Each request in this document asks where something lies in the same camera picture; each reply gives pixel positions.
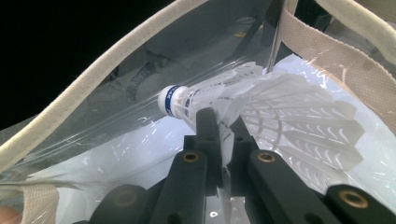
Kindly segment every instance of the beige strap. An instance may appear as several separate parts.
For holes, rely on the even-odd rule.
[[[337,20],[368,39],[384,58],[396,65],[396,31],[354,0],[316,0]]]
[[[103,79],[128,55],[177,18],[206,0],[178,0],[126,35],[90,67],[19,133],[0,146],[0,173],[46,139]]]
[[[396,133],[396,81],[363,52],[309,27],[283,10],[278,36],[303,59],[335,75]]]
[[[356,0],[356,2],[368,8],[385,21],[396,23],[395,0]]]
[[[53,185],[23,186],[21,224],[55,223],[59,192]]]

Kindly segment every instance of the brass insert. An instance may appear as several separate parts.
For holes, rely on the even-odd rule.
[[[186,162],[195,162],[199,160],[199,155],[195,152],[186,152],[183,155],[183,161]]]
[[[120,192],[119,195],[117,195],[115,203],[119,207],[126,207],[134,204],[136,199],[136,192],[133,190],[126,190],[124,192]]]
[[[369,206],[367,199],[353,190],[341,190],[339,192],[339,196],[344,201],[344,203],[347,203],[350,206],[356,208],[366,208]]]
[[[275,161],[275,156],[273,156],[273,155],[271,155],[270,153],[267,153],[267,152],[260,153],[259,155],[257,155],[257,158],[260,161],[263,161],[263,162],[273,162],[273,161]]]

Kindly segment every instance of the bolt hole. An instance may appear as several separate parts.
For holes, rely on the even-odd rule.
[[[258,156],[258,159],[263,162],[273,162],[275,161],[275,157],[267,152],[262,152]]]
[[[168,215],[168,218],[166,219],[166,223],[167,224],[181,224],[183,223],[183,218],[181,217],[181,215],[174,213],[174,214],[170,214]]]
[[[183,160],[187,162],[194,162],[199,160],[199,156],[195,152],[188,152],[184,154]]]
[[[309,224],[323,224],[322,219],[314,214],[306,214],[305,220]]]

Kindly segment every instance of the clear plastic bag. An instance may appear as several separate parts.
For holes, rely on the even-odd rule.
[[[167,176],[173,157],[183,149],[184,135],[193,134],[183,120],[162,114],[157,106],[159,91],[169,85],[192,86],[241,64],[255,62],[265,68],[264,74],[267,70],[286,71],[304,77],[310,86],[327,92],[333,101],[344,101],[356,108],[350,116],[364,130],[355,144],[362,161],[352,165],[341,182],[372,193],[396,211],[394,133],[375,113],[376,108],[365,105],[345,80],[334,78],[327,71],[332,66],[343,67],[342,60],[319,67],[316,60],[301,59],[285,46],[275,47],[280,2],[208,1],[165,27],[114,68],[44,142],[0,174],[0,188],[5,192],[0,198],[2,204],[23,213],[31,212],[33,217],[47,222],[74,223],[88,220],[116,186],[134,184],[150,188]],[[330,17],[319,18],[323,22]],[[320,26],[326,34],[340,36],[346,43],[359,43],[358,35],[349,35],[345,27],[337,27],[340,27],[337,20]],[[394,64],[387,63],[378,51],[363,43],[355,46],[363,47],[369,55],[373,52],[371,56],[394,75]],[[258,143],[274,149],[271,141]],[[277,152],[287,157],[287,151]],[[58,205],[52,206],[56,217],[50,209],[26,210],[31,194],[23,187],[43,190],[39,187],[47,185],[59,193]],[[4,189],[5,186],[16,188]],[[242,201],[243,198],[228,198],[220,189],[219,197],[207,198],[206,223],[244,222],[243,209],[227,210],[230,204],[240,208]]]

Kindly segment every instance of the shuttlecock cork base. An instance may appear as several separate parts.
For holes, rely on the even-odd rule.
[[[182,117],[176,112],[175,105],[178,96],[186,90],[185,86],[168,86],[165,87],[158,96],[158,107],[160,110],[168,116],[182,119]]]

